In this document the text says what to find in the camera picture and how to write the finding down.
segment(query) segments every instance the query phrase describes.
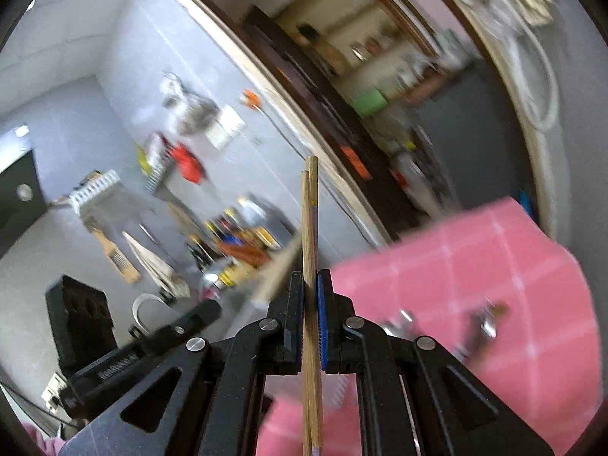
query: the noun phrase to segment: yellow tool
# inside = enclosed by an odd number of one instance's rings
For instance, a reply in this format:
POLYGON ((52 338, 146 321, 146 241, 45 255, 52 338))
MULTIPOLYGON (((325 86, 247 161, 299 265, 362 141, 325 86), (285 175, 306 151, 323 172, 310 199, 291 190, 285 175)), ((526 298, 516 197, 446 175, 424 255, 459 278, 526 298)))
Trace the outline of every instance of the yellow tool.
POLYGON ((142 277, 139 274, 138 270, 133 267, 133 264, 129 262, 125 254, 118 248, 113 241, 109 240, 103 231, 99 228, 92 228, 90 231, 95 238, 99 240, 101 243, 101 247, 103 249, 104 254, 110 259, 110 262, 118 269, 118 271, 122 274, 125 281, 133 285, 137 283, 142 277))

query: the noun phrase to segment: pink foam mat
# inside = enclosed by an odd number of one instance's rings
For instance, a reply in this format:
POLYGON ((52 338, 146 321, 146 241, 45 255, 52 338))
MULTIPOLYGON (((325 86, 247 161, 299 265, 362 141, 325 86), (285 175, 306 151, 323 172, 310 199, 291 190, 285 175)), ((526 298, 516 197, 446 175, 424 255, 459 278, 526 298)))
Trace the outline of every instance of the pink foam mat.
MULTIPOLYGON (((393 247, 332 269, 336 293, 358 315, 382 323, 411 310, 448 350, 467 313, 486 298, 510 313, 473 370, 553 448, 564 454, 600 403, 601 355, 589 288, 574 257, 543 234, 513 199, 469 211, 393 247)), ((301 408, 278 400, 258 454, 300 454, 301 408)), ((324 414, 324 454, 361 453, 354 387, 324 414)))

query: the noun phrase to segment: ceiling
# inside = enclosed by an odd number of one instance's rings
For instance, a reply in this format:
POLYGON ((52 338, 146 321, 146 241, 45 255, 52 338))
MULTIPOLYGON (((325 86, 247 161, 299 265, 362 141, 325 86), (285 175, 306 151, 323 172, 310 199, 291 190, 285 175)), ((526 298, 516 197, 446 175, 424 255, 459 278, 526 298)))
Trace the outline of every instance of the ceiling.
POLYGON ((126 0, 35 0, 0 52, 0 115, 95 72, 126 0))

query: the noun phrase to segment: chopstick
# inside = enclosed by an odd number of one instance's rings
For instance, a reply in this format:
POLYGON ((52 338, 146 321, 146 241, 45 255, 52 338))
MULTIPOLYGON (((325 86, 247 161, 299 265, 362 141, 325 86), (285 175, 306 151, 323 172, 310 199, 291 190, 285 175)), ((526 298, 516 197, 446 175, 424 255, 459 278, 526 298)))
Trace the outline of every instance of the chopstick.
POLYGON ((321 363, 318 356, 317 315, 317 158, 306 158, 308 171, 302 171, 302 257, 304 274, 304 338, 302 373, 304 389, 303 456, 320 456, 322 448, 323 399, 321 363))

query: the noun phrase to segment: black cable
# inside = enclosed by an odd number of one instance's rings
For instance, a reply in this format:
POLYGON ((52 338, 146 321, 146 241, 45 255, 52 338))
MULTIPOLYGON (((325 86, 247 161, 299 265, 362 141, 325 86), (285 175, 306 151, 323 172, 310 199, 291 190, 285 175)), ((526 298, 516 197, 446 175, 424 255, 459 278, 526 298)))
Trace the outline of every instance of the black cable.
MULTIPOLYGON (((272 126, 274 126, 275 130, 279 133, 279 135, 281 137, 283 137, 283 140, 285 142, 287 142, 287 144, 290 145, 290 147, 296 152, 296 154, 302 159, 305 160, 305 156, 303 156, 300 151, 296 148, 295 145, 293 145, 293 142, 283 133, 283 131, 279 128, 279 126, 275 123, 275 121, 271 118, 271 116, 266 113, 262 108, 256 108, 257 111, 259 111, 260 113, 262 113, 269 121, 270 123, 272 123, 272 126)), ((361 235, 361 237, 363 237, 363 240, 366 241, 366 243, 372 247, 373 249, 375 249, 377 247, 377 245, 370 241, 369 237, 363 232, 363 230, 361 229, 361 227, 359 226, 359 224, 355 221, 355 219, 351 216, 350 212, 342 205, 342 203, 336 198, 336 195, 332 192, 332 190, 330 190, 330 188, 327 186, 327 184, 322 180, 319 179, 321 182, 321 185, 323 185, 326 189, 327 192, 329 193, 329 195, 331 196, 332 199, 334 199, 334 202, 337 204, 337 206, 342 209, 342 211, 344 212, 344 214, 347 215, 348 219, 351 220, 351 222, 355 225, 355 228, 357 228, 357 231, 359 232, 359 234, 361 235)))
POLYGON ((61 418, 59 418, 58 416, 53 415, 52 413, 49 413, 47 410, 45 410, 44 408, 41 408, 40 406, 38 406, 38 405, 37 405, 36 403, 34 403, 33 401, 30 401, 30 400, 29 400, 29 399, 27 399, 27 398, 26 398, 26 397, 25 397, 23 394, 21 394, 20 392, 16 391, 16 390, 15 390, 13 387, 11 387, 10 385, 8 385, 7 383, 2 382, 2 381, 0 380, 0 385, 1 385, 2 387, 4 387, 6 390, 10 391, 10 392, 11 392, 12 394, 14 394, 15 396, 19 397, 19 398, 20 398, 22 401, 25 401, 26 403, 28 403, 28 405, 30 405, 30 406, 32 406, 33 408, 35 408, 35 409, 37 409, 37 410, 41 411, 42 413, 44 413, 46 416, 49 416, 49 417, 51 417, 51 418, 54 418, 55 420, 57 420, 57 421, 59 421, 59 422, 61 422, 61 423, 65 424, 65 425, 68 425, 68 426, 70 426, 70 427, 72 427, 72 428, 74 428, 74 429, 79 429, 79 427, 78 427, 77 425, 74 425, 74 424, 72 424, 72 423, 69 423, 69 422, 67 422, 67 421, 65 421, 65 420, 63 420, 63 419, 61 419, 61 418))

